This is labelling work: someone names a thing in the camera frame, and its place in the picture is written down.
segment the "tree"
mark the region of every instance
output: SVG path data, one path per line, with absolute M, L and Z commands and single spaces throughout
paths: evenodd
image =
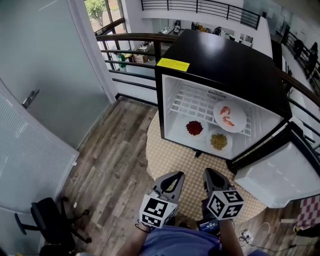
M 86 0 L 84 1 L 86 11 L 91 19 L 97 20 L 101 27 L 104 26 L 103 12 L 106 11 L 104 0 Z

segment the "door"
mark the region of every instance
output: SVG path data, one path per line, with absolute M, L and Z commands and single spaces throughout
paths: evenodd
M 320 194 L 320 160 L 295 123 L 237 165 L 235 182 L 269 208 Z
M 36 121 L 0 79 L 0 247 L 36 255 L 40 233 L 23 235 L 14 213 L 33 224 L 32 202 L 59 195 L 79 153 Z
M 27 111 L 77 149 L 111 100 L 97 75 L 108 72 L 101 52 L 105 70 L 85 44 L 94 35 L 81 38 L 75 19 L 67 0 L 0 0 L 0 78 L 21 104 L 39 90 Z

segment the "black fridge top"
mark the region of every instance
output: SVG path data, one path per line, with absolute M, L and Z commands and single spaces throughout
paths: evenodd
M 255 49 L 217 35 L 186 29 L 163 58 L 190 65 L 186 72 L 156 66 L 156 73 L 216 88 L 284 118 L 292 116 L 273 60 Z

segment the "pink cloth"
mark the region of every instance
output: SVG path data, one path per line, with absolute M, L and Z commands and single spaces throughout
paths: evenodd
M 305 230 L 319 223 L 320 195 L 303 199 L 300 204 L 296 227 Z

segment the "red beans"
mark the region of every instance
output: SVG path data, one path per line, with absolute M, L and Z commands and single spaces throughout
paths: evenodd
M 203 130 L 201 123 L 198 121 L 190 121 L 185 127 L 187 131 L 194 136 L 200 134 Z

